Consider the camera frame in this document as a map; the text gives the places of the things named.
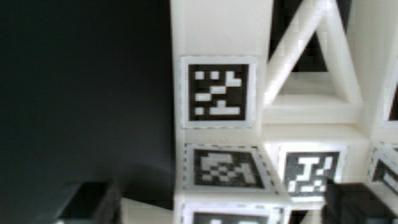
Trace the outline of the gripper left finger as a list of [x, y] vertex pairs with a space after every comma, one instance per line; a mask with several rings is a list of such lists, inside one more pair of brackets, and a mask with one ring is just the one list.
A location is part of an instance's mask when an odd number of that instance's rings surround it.
[[121, 224], [121, 193], [114, 182], [85, 182], [59, 217], [61, 224]]

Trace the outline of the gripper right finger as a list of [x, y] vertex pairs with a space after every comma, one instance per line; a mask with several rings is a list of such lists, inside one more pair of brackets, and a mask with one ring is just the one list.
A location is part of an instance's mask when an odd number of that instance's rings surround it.
[[322, 224], [398, 224], [398, 213], [363, 183], [327, 182]]

